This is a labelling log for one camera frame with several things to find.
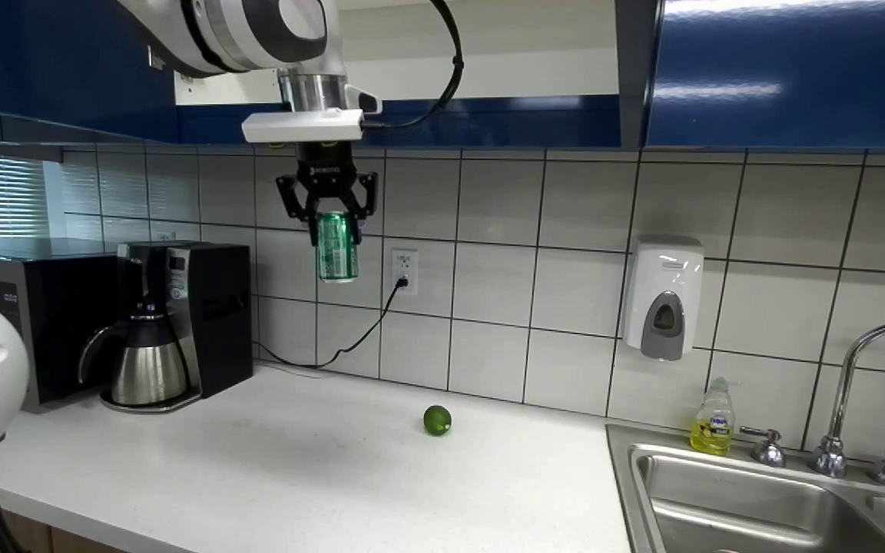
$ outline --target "electrical cord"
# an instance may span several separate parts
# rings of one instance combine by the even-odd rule
[[[381,312],[378,312],[378,321],[374,321],[374,327],[366,328],[351,348],[334,350],[325,364],[296,364],[296,359],[286,359],[286,356],[268,350],[260,341],[252,341],[252,345],[254,345],[257,350],[264,350],[272,364],[282,364],[282,365],[292,365],[292,368],[310,368],[310,373],[328,368],[332,364],[339,364],[340,356],[352,353],[356,348],[364,348],[364,341],[373,339],[373,333],[374,333],[374,328],[385,324],[385,316],[390,312],[392,297],[396,297],[398,289],[407,289],[407,285],[410,285],[410,280],[396,280],[392,289],[390,289],[390,294],[387,294],[387,302],[385,302],[385,306],[381,306]]]
[[[462,28],[456,26],[456,15],[448,8],[447,0],[430,0],[451,37],[451,77],[441,88],[441,94],[420,115],[420,117],[411,117],[411,119],[401,119],[401,123],[385,123],[385,119],[364,119],[366,129],[411,129],[411,126],[420,126],[428,123],[430,117],[435,117],[440,111],[447,111],[447,104],[451,102],[451,94],[462,88],[462,81],[465,81],[465,41],[462,41]]]

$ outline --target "white soap dispenser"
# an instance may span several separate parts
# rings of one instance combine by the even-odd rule
[[[697,241],[643,241],[625,294],[625,341],[651,359],[682,359],[697,328],[701,276]]]

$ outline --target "lime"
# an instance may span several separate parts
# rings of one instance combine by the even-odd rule
[[[447,413],[447,407],[430,407],[423,410],[420,424],[430,437],[447,437],[451,426],[451,415]]]

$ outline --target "stainless steel carafe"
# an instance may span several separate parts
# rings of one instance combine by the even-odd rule
[[[80,374],[91,368],[104,341],[119,339],[122,350],[112,391],[102,392],[114,407],[157,410],[191,395],[186,364],[165,312],[132,312],[125,324],[102,328],[80,356]]]
[[[80,353],[77,378],[86,381],[98,350],[119,341],[112,391],[102,398],[119,410],[170,410],[194,395],[186,364],[170,316],[170,252],[146,248],[142,261],[142,297],[132,312],[104,327]]]

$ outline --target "white countertop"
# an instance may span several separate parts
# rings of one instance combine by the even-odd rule
[[[286,368],[176,415],[19,415],[0,499],[119,549],[629,549],[602,422]]]

